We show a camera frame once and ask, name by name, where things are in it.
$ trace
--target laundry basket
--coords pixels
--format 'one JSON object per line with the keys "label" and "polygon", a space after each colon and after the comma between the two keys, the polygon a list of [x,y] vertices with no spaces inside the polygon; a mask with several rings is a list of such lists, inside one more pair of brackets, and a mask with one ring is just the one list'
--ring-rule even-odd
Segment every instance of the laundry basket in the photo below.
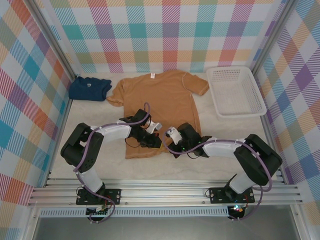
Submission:
{"label": "laundry basket", "polygon": [[247,118],[266,114],[267,108],[250,69],[214,67],[206,71],[219,118]]}

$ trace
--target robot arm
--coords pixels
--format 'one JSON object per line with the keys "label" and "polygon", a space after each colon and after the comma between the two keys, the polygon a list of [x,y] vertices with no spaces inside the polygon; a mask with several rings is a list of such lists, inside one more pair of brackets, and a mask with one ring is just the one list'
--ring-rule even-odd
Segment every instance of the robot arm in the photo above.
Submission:
{"label": "robot arm", "polygon": [[[84,185],[92,192],[101,196],[107,196],[105,184],[98,177],[94,168],[100,148],[103,144],[113,140],[126,139],[129,137],[137,139],[141,147],[160,148],[162,142],[159,138],[159,134],[154,133],[154,131],[159,130],[162,125],[151,121],[150,115],[141,122],[146,115],[147,112],[139,109],[134,116],[120,118],[114,124],[100,127],[100,129],[92,134],[89,143],[87,142],[89,135],[97,127],[80,123],[76,126],[69,139],[62,147],[60,154],[69,165],[76,168],[83,158],[85,144],[89,144],[84,162],[76,174],[78,174],[78,177],[82,180]],[[148,128],[142,128],[146,123],[148,124]],[[89,192],[86,192],[85,198],[87,199],[87,202],[93,205],[101,204],[105,201]]]}
{"label": "robot arm", "polygon": [[166,136],[173,142],[168,148],[174,152],[192,150],[200,157],[227,157],[236,158],[243,168],[243,172],[236,174],[224,187],[225,195],[234,201],[237,195],[242,194],[254,185],[265,186],[269,182],[268,174],[258,161],[257,156],[245,146],[249,146],[261,158],[272,176],[282,164],[281,157],[268,146],[260,137],[250,134],[247,138],[237,140],[221,140],[211,136],[201,137],[189,123],[184,123],[178,129],[171,127]]}

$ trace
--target colorful plaid backdrop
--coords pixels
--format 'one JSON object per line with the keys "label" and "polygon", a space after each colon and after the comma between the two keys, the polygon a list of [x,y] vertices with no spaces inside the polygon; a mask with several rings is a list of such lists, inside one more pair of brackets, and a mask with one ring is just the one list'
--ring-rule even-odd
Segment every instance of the colorful plaid backdrop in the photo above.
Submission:
{"label": "colorful plaid backdrop", "polygon": [[289,181],[300,186],[310,223],[320,230],[319,0],[299,2],[257,80]]}
{"label": "colorful plaid backdrop", "polygon": [[87,73],[250,66],[281,4],[281,0],[37,2],[57,37],[62,37],[66,55]]}
{"label": "colorful plaid backdrop", "polygon": [[56,144],[71,81],[22,0],[0,0],[0,240],[20,220]]}

